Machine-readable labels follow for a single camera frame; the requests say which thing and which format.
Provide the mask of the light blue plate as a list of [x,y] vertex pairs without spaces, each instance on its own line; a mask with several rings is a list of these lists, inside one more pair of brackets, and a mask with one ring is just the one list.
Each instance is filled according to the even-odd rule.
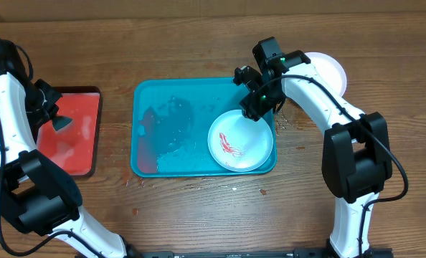
[[212,123],[207,145],[221,167],[234,172],[249,172],[270,157],[274,139],[263,118],[254,121],[246,118],[241,110],[230,110]]

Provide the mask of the white plate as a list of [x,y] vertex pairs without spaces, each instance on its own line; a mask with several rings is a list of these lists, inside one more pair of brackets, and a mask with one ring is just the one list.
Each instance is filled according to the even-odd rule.
[[343,96],[347,88],[347,76],[341,64],[333,57],[320,52],[306,52],[319,75],[339,95]]

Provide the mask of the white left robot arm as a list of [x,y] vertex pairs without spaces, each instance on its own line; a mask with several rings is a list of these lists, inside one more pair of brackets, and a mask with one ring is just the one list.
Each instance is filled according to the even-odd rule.
[[73,178],[36,146],[57,115],[61,94],[44,80],[34,82],[24,50],[0,38],[0,245],[15,257],[36,252],[59,239],[84,257],[139,257],[121,235],[108,231],[82,205]]

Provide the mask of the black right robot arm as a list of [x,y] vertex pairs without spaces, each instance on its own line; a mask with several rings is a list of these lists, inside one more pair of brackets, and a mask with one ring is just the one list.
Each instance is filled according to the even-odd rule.
[[235,69],[233,82],[249,94],[240,101],[246,118],[258,120],[289,98],[299,105],[323,135],[321,171],[335,197],[333,230],[325,248],[293,251],[294,257],[392,257],[368,240],[375,204],[403,198],[382,198],[392,166],[402,168],[389,147],[387,122],[379,113],[366,114],[343,98],[346,73],[338,61],[320,52],[254,50],[259,68]]

